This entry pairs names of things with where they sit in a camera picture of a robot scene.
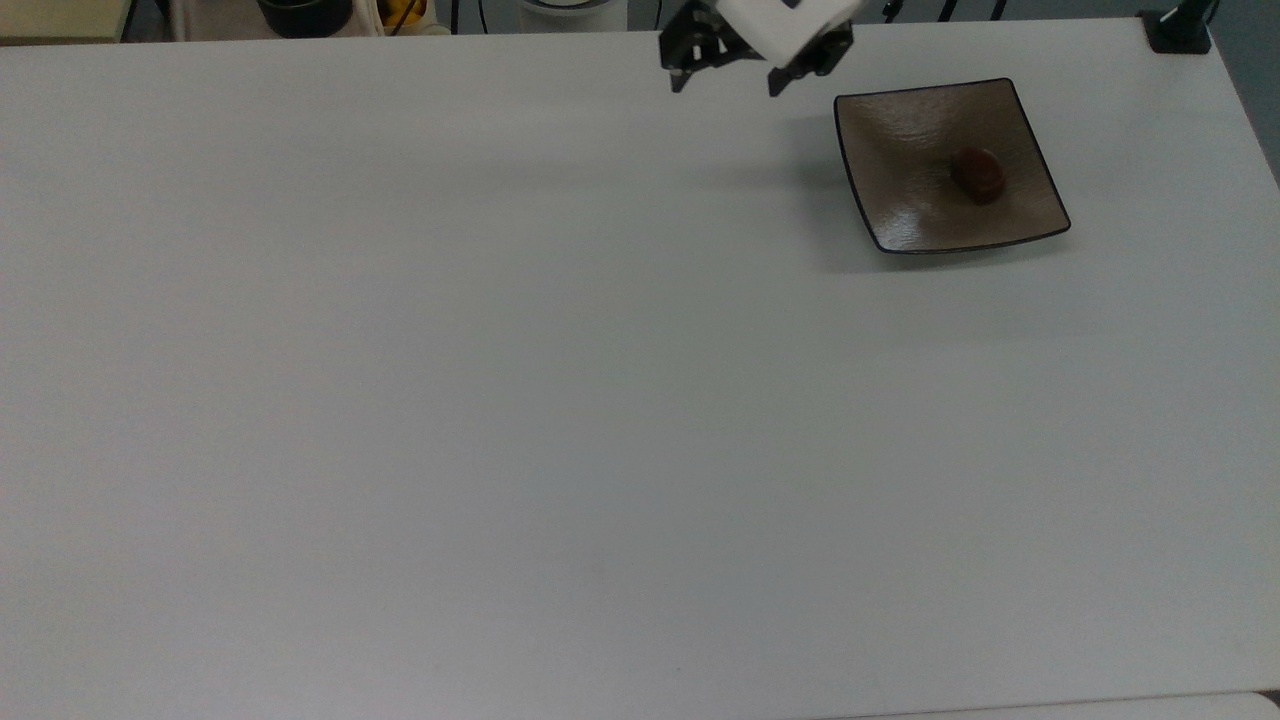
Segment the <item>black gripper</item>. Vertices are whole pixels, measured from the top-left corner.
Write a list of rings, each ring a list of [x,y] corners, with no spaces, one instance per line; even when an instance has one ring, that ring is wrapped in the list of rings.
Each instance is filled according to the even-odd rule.
[[[692,29],[664,28],[659,33],[660,67],[669,76],[673,94],[681,94],[694,74],[733,61],[762,61],[751,47],[722,17],[713,1],[691,1]],[[771,97],[778,97],[792,82],[808,76],[826,77],[854,45],[851,23],[841,23],[809,42],[791,61],[774,67],[767,76]]]

